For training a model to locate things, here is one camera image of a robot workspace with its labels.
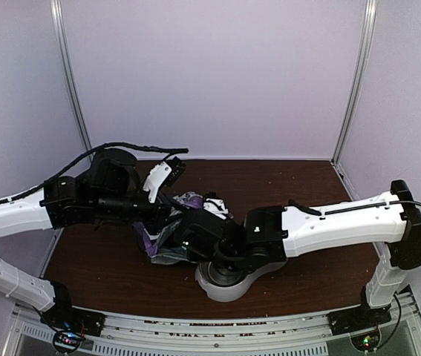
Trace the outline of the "purple pet food bag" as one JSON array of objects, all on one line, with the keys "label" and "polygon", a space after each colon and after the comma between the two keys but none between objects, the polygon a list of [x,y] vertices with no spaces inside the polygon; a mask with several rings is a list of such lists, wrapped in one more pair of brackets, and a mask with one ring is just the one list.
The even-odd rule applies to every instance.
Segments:
[{"label": "purple pet food bag", "polygon": [[171,266],[181,261],[189,263],[202,263],[202,256],[190,251],[185,246],[174,240],[175,232],[188,210],[203,209],[204,196],[187,191],[180,196],[174,196],[177,207],[172,207],[169,216],[165,219],[164,226],[156,233],[151,234],[143,222],[132,224],[133,233],[136,237],[139,249],[145,252],[151,263]]}]

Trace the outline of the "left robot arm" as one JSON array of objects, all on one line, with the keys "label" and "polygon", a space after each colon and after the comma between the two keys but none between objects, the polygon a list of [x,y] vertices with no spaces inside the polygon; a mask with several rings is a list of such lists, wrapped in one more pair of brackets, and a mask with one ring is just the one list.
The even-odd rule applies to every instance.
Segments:
[{"label": "left robot arm", "polygon": [[[0,238],[28,231],[47,231],[79,224],[143,223],[152,233],[169,221],[173,204],[160,190],[184,172],[179,150],[167,150],[145,177],[137,158],[123,144],[90,151],[90,167],[76,177],[63,168],[27,191],[0,199]],[[29,304],[63,329],[79,323],[66,286],[35,278],[0,259],[0,292]]]}]

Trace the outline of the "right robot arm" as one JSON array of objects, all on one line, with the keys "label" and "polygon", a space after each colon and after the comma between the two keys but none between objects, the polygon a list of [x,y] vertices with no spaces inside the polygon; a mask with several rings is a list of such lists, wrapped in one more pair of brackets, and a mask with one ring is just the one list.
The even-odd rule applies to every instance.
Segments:
[{"label": "right robot arm", "polygon": [[402,180],[366,200],[255,208],[240,223],[225,215],[221,202],[205,204],[184,214],[173,238],[197,263],[195,278],[207,297],[222,303],[244,296],[258,278],[291,258],[378,243],[376,271],[353,311],[353,321],[363,328],[381,316],[408,271],[421,266],[420,204]]}]

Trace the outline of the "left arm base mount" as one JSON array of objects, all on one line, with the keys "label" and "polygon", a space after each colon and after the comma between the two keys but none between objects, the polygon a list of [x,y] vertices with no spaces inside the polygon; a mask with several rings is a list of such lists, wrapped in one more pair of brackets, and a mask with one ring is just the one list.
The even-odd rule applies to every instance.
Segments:
[{"label": "left arm base mount", "polygon": [[105,324],[105,315],[95,311],[72,308],[65,312],[38,311],[40,322],[48,326],[53,336],[52,347],[60,355],[76,352],[88,341],[99,337]]}]

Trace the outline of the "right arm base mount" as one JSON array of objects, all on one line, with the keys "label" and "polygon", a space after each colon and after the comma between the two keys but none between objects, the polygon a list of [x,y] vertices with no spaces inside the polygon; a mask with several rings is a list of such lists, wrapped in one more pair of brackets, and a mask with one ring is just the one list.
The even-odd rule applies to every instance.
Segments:
[{"label": "right arm base mount", "polygon": [[360,352],[376,351],[382,345],[380,326],[391,322],[386,309],[362,310],[361,306],[332,311],[327,321],[333,336],[348,334],[351,345]]}]

